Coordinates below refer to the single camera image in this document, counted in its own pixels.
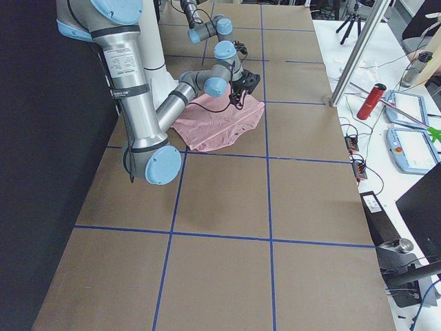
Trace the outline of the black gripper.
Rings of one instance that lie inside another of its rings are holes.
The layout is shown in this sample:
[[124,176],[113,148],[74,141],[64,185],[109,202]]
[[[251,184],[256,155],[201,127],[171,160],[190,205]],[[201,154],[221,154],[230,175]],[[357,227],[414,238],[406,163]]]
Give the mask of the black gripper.
[[250,81],[248,77],[241,77],[231,84],[229,101],[232,105],[236,106],[237,110],[243,109],[245,97],[249,94],[249,84]]

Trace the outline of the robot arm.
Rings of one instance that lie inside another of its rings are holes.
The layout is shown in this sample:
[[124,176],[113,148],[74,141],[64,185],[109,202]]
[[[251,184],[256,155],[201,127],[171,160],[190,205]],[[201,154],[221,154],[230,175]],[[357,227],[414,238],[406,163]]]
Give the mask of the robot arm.
[[181,169],[181,155],[170,144],[167,130],[190,101],[202,92],[211,97],[228,94],[229,103],[241,108],[260,81],[239,59],[247,50],[233,39],[229,18],[218,14],[203,21],[198,1],[182,1],[181,8],[192,43],[210,37],[217,37],[218,43],[209,70],[185,72],[174,80],[165,65],[154,1],[57,1],[59,32],[99,47],[126,127],[125,171],[154,185],[168,184]]
[[217,37],[219,41],[231,41],[233,43],[233,24],[231,19],[223,14],[217,14],[213,18],[208,17],[207,21],[203,21],[198,15],[199,12],[202,12],[202,9],[198,8],[200,3],[200,1],[192,0],[180,1],[181,9],[189,25],[187,34],[190,42],[197,44],[211,37]]

